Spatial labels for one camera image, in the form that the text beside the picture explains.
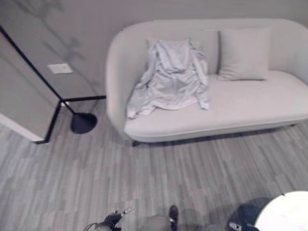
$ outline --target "black boot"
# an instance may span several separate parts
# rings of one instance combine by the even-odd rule
[[[170,219],[170,226],[172,231],[177,231],[178,229],[178,218],[179,218],[179,210],[178,207],[175,205],[171,206],[169,209],[169,217]]]

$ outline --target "sofa armrest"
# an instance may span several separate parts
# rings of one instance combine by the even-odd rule
[[[124,138],[126,107],[134,86],[146,68],[147,47],[144,39],[137,40],[126,30],[113,39],[106,63],[107,115]]]
[[[308,85],[308,31],[295,53],[292,74]]]

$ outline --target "sofa seat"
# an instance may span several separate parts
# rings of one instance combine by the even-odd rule
[[[308,85],[293,75],[270,71],[265,81],[218,81],[209,76],[210,110],[198,104],[127,119],[124,132],[141,142],[174,141],[274,128],[308,118]]]

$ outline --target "baseboard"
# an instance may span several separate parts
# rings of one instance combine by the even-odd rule
[[[68,98],[68,99],[64,99],[64,101],[65,102],[77,102],[77,101],[104,100],[104,99],[106,99],[106,96],[105,95],[100,95],[100,96],[90,96],[90,97],[82,97],[82,98]],[[34,142],[34,143],[36,143],[36,144],[49,143],[50,137],[51,137],[51,134],[52,134],[52,131],[53,131],[53,128],[54,128],[54,125],[55,125],[55,123],[57,121],[57,118],[58,118],[58,115],[59,115],[59,112],[60,112],[60,109],[61,109],[61,102],[62,101],[59,101],[57,106],[56,106],[56,109],[54,111],[54,114],[53,114],[51,123],[49,125],[49,128],[48,128],[48,131],[47,131],[45,139],[43,141],[37,141],[37,142]]]
[[[36,143],[36,144],[49,143],[49,140],[50,140],[54,125],[56,124],[60,109],[61,109],[61,101],[58,102],[56,109],[53,113],[53,117],[51,119],[51,122],[50,122],[50,125],[49,125],[45,139],[43,141],[36,141],[34,143]]]
[[[81,98],[68,98],[64,99],[65,102],[76,102],[76,101],[87,101],[87,100],[104,100],[106,99],[105,95],[99,96],[89,96],[89,97],[81,97]]]

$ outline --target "floor lamp base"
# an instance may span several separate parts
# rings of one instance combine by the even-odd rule
[[[76,113],[73,115],[71,130],[75,134],[84,134],[95,128],[97,118],[90,113]]]

